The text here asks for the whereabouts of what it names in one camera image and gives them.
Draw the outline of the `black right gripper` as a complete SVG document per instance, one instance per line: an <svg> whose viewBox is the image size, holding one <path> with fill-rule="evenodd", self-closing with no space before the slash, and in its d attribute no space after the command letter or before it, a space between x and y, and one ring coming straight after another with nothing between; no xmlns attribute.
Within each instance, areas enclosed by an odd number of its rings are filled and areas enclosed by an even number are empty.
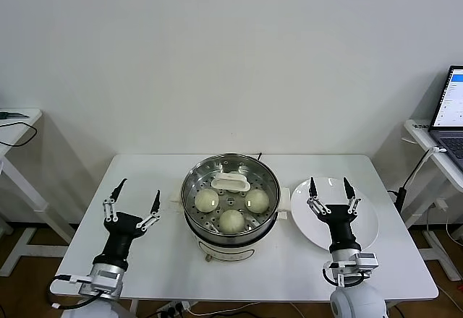
<svg viewBox="0 0 463 318"><path fill-rule="evenodd" d="M331 235L331 245L328 250L332 254L339 250L355 249L361 251L351 228L351 222L357 217L357 207L361 199L356 197L354 187L346 177L343 178L347 205L325 205L318 197L315 180L310 178L307 204L317 215L317 219L328 226Z"/></svg>

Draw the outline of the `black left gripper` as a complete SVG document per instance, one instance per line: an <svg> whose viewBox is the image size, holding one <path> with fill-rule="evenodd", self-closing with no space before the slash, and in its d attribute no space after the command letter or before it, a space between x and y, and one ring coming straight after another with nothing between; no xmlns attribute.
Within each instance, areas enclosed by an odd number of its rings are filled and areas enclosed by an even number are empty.
<svg viewBox="0 0 463 318"><path fill-rule="evenodd" d="M157 191L150 214L145 218L130 215L125 212L117 212L115 204L121 194L127 178L123 178L112 190L109 196L103 200L104 227L109 232L109 237L103 251L93 259L93 264L107 264L119 267L123 270L128 268L127 258L132 241L145 234L160 216L160 191Z"/></svg>

